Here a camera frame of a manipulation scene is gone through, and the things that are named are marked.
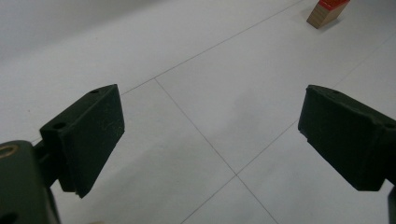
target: box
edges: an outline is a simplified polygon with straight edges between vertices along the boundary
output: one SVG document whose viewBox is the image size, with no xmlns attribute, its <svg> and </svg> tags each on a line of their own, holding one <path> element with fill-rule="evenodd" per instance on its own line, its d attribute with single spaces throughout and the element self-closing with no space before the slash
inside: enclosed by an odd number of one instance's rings
<svg viewBox="0 0 396 224">
<path fill-rule="evenodd" d="M 349 0 L 319 0 L 307 22 L 318 29 L 337 19 L 348 3 Z"/>
</svg>

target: red and brown box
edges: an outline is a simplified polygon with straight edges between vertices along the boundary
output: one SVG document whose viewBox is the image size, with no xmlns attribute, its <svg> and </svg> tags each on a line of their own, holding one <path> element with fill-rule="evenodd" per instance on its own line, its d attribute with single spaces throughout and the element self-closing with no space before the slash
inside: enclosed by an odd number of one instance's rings
<svg viewBox="0 0 396 224">
<path fill-rule="evenodd" d="M 349 0 L 319 0 L 307 22 L 318 29 L 337 19 L 348 3 Z"/>
</svg>

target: white tile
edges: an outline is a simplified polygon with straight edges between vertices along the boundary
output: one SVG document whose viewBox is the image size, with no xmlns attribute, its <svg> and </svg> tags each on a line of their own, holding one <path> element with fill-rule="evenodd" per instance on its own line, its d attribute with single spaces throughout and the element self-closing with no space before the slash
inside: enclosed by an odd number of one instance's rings
<svg viewBox="0 0 396 224">
<path fill-rule="evenodd" d="M 336 89 L 396 119 L 396 35 L 346 77 Z"/>
<path fill-rule="evenodd" d="M 392 185 L 356 191 L 306 143 L 297 124 L 239 176 L 278 223 L 388 223 Z"/>
<path fill-rule="evenodd" d="M 183 222 L 202 223 L 276 224 L 237 177 Z"/>
<path fill-rule="evenodd" d="M 121 100 L 126 132 L 92 191 L 52 188 L 63 223 L 181 223 L 234 173 L 155 80 Z"/>
<path fill-rule="evenodd" d="M 297 1 L 2 1 L 0 142 L 37 139 L 85 92 L 126 92 Z"/>
<path fill-rule="evenodd" d="M 303 1 L 157 78 L 236 172 L 297 120 L 308 84 L 334 86 L 394 32 L 396 14 L 370 1 L 352 1 L 337 24 L 316 30 L 305 22 L 314 5 Z"/>
</svg>

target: wooden block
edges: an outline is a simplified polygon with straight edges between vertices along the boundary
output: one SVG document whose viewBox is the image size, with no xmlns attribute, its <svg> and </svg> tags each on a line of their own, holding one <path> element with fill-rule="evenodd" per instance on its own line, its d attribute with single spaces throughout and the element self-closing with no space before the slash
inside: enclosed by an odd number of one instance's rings
<svg viewBox="0 0 396 224">
<path fill-rule="evenodd" d="M 325 1 L 319 1 L 307 22 L 318 29 L 337 19 L 348 3 L 349 1 L 343 1 L 338 5 L 329 5 Z"/>
</svg>

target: red box top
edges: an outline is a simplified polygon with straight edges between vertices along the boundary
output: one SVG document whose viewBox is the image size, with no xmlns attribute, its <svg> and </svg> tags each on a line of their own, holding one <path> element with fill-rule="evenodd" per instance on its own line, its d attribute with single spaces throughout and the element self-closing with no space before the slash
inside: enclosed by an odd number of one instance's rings
<svg viewBox="0 0 396 224">
<path fill-rule="evenodd" d="M 350 0 L 319 0 L 319 4 L 329 10 L 333 10 Z"/>
</svg>

